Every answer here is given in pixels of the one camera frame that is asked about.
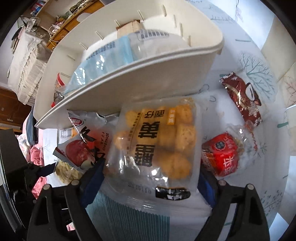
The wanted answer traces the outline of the orange snack packet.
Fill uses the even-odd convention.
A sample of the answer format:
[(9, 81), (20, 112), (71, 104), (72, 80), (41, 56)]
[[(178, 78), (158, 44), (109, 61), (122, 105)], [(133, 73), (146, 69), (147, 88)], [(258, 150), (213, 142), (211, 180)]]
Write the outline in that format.
[(58, 135), (57, 135), (57, 143), (62, 144), (76, 135), (77, 135), (77, 132), (74, 127), (59, 129)]

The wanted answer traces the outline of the lace covered cabinet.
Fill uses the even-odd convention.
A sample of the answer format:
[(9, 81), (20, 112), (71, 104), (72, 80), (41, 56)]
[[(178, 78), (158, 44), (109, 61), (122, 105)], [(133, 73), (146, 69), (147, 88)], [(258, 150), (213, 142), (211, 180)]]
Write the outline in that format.
[(51, 54), (43, 39), (22, 32), (8, 70), (8, 87), (22, 104), (34, 105)]

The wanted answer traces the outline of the yellow fried cake bag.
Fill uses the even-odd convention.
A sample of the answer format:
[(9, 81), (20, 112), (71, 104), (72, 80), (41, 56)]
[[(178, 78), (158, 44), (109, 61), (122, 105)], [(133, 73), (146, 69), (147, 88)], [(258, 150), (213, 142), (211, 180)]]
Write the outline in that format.
[(202, 109), (192, 97), (124, 104), (101, 191), (139, 211), (208, 216), (198, 191), (202, 133)]

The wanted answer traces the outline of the white plastic storage tray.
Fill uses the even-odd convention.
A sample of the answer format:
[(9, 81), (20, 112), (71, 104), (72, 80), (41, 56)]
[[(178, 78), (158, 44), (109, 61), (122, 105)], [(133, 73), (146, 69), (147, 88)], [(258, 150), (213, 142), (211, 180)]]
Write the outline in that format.
[[(52, 106), (58, 73), (71, 76), (93, 44), (112, 41), (117, 26), (136, 19), (147, 29), (180, 36), (189, 47), (122, 66)], [(78, 24), (53, 50), (35, 101), (36, 126), (67, 128), (69, 110), (110, 115), (131, 100), (195, 93), (223, 47), (222, 31), (187, 1), (114, 1)]]

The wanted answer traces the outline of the large clear blue snack bag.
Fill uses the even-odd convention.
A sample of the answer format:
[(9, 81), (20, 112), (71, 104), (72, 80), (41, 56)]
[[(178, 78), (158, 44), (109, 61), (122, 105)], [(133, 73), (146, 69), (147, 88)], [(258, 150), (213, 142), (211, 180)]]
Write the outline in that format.
[(181, 36), (161, 30), (141, 29), (98, 47), (75, 69), (62, 94), (93, 82), (140, 59), (189, 48)]

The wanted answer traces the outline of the red date snack bag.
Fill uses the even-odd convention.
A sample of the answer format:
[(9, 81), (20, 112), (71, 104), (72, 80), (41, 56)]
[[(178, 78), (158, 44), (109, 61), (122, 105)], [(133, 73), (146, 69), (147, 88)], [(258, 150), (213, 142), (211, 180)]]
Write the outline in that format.
[(96, 112), (68, 111), (76, 136), (59, 144), (53, 154), (85, 173), (107, 158), (119, 116), (100, 116)]

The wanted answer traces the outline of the brown wooden door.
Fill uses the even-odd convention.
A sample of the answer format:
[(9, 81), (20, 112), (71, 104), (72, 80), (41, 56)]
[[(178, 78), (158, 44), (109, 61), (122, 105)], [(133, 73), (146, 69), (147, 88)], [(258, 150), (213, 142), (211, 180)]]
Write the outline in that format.
[(1, 130), (13, 129), (17, 135), (23, 133), (23, 124), (32, 107), (22, 104), (14, 92), (1, 87), (0, 108)]

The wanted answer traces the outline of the red rice snack packet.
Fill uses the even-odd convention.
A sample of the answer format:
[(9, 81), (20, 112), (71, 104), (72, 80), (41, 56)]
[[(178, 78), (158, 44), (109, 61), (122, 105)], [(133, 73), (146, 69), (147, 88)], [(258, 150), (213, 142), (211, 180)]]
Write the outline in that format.
[(225, 132), (202, 144), (201, 161), (215, 177), (240, 174), (254, 164), (258, 146), (252, 125), (227, 125)]

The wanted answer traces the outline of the dark blue folded cloth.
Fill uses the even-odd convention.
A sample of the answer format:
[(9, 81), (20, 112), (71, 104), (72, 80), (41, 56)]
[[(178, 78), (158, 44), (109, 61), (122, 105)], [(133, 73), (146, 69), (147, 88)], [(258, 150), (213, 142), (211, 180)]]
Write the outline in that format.
[(26, 122), (26, 135), (29, 145), (34, 146), (38, 143), (38, 129), (35, 127), (37, 120), (33, 115), (34, 107), (32, 107)]

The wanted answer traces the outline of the rice cracker pack large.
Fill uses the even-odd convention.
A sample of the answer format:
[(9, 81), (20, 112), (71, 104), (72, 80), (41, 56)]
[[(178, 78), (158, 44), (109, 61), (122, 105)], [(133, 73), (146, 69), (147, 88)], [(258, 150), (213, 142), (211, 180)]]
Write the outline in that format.
[(66, 185), (70, 184), (73, 180), (80, 180), (83, 175), (83, 173), (60, 159), (56, 161), (54, 172), (60, 181)]

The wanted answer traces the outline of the dark seaweed snack pack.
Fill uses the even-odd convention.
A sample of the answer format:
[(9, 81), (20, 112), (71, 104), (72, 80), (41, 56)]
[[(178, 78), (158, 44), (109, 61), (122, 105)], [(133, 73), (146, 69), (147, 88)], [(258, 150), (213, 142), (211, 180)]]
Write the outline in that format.
[(55, 87), (54, 87), (53, 102), (51, 103), (52, 108), (64, 99), (62, 92), (65, 91), (66, 84), (69, 81), (70, 81), (70, 76), (61, 72), (57, 74)]

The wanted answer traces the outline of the long wafer biscuit pack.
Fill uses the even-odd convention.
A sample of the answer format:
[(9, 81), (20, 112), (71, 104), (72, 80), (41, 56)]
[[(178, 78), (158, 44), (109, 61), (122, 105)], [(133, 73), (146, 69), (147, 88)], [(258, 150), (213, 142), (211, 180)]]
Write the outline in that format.
[(141, 29), (144, 29), (144, 26), (142, 25), (140, 20), (129, 21), (128, 23), (125, 23), (122, 26), (116, 28), (117, 38), (119, 39), (122, 36), (137, 32)]

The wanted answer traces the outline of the brown chocolate bar wrapper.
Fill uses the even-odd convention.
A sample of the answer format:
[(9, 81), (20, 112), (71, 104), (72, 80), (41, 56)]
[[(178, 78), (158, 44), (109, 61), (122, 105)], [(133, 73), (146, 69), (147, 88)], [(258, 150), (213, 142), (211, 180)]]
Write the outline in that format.
[(258, 127), (262, 123), (262, 116), (259, 111), (262, 103), (252, 84), (245, 82), (235, 72), (223, 76), (220, 83), (238, 108), (245, 123), (252, 128)]

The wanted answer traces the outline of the wooden desk with drawers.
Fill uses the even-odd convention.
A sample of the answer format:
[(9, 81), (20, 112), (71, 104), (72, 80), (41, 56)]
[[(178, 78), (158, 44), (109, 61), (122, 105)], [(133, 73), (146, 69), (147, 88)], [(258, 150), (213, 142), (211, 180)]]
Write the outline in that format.
[(93, 14), (100, 8), (103, 8), (104, 4), (101, 1), (92, 1), (91, 3), (87, 3), (86, 6), (79, 9), (74, 15), (68, 18), (61, 28), (50, 37), (47, 48), (53, 50), (58, 43), (69, 33), (71, 32), (79, 23), (82, 21), (78, 21), (78, 17), (82, 14)]

